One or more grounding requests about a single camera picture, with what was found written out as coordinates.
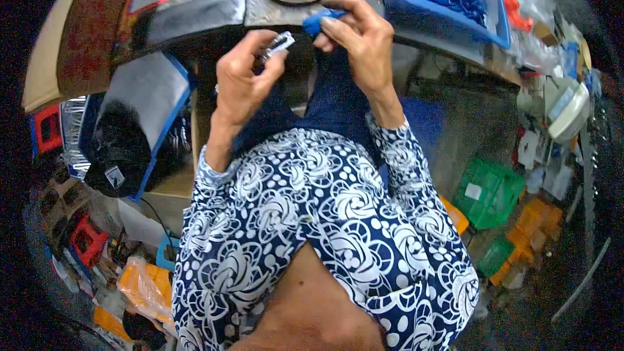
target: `black cable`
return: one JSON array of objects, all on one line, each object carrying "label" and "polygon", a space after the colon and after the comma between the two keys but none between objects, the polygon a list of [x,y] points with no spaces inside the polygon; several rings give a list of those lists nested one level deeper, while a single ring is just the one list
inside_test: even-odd
[{"label": "black cable", "polygon": [[167,236],[167,238],[169,239],[169,246],[172,249],[175,249],[174,247],[174,243],[171,241],[171,236],[169,236],[169,233],[167,233],[167,230],[165,229],[165,224],[162,223],[162,220],[160,219],[160,216],[158,215],[158,213],[156,213],[156,210],[154,209],[154,207],[151,205],[151,203],[147,202],[145,199],[141,198],[141,200],[145,203],[147,203],[147,206],[152,208],[152,211],[154,212],[154,214],[156,215],[156,218],[158,218],[158,222],[160,223],[160,226],[162,227],[162,229],[165,231],[165,235]]}]

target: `blue and white patterned shirt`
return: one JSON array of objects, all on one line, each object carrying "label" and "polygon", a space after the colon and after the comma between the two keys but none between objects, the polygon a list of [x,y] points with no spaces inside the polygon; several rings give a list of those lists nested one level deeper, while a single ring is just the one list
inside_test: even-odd
[{"label": "blue and white patterned shirt", "polygon": [[354,304],[386,328],[393,350],[446,349],[479,282],[409,124],[367,116],[389,171],[341,135],[291,129],[224,173],[204,160],[184,212],[172,308],[186,350],[220,350],[253,330],[305,242]]}]

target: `right hand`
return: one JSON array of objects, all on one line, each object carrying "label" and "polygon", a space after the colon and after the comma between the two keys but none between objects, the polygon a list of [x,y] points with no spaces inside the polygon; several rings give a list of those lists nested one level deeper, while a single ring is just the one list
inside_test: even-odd
[{"label": "right hand", "polygon": [[396,98],[392,83],[394,29],[365,0],[324,0],[330,8],[349,11],[339,20],[324,17],[314,45],[329,53],[334,42],[349,53],[355,84],[372,103]]}]

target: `fingernail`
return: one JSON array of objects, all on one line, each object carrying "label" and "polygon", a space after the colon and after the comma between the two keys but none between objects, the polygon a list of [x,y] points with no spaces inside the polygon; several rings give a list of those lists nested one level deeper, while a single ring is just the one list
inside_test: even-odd
[{"label": "fingernail", "polygon": [[323,18],[321,18],[321,25],[322,26],[331,26],[334,23],[336,23],[336,20],[333,19],[332,17],[323,17]]}]

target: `skin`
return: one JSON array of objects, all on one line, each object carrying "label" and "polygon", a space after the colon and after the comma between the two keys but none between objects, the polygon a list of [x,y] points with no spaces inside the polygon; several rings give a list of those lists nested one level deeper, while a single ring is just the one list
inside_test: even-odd
[{"label": "skin", "polygon": [[[323,31],[314,46],[326,53],[336,45],[343,46],[349,53],[355,84],[368,98],[378,125],[400,127],[405,117],[392,84],[392,26],[365,0],[322,3],[349,13],[339,20],[322,19]],[[269,30],[249,32],[217,63],[219,94],[205,152],[206,162],[217,172],[228,168],[234,137],[284,72],[287,52],[271,57],[262,74],[252,71],[254,53],[276,36]],[[306,243],[278,282],[256,330],[230,349],[383,350],[384,346],[380,326],[349,300]]]}]

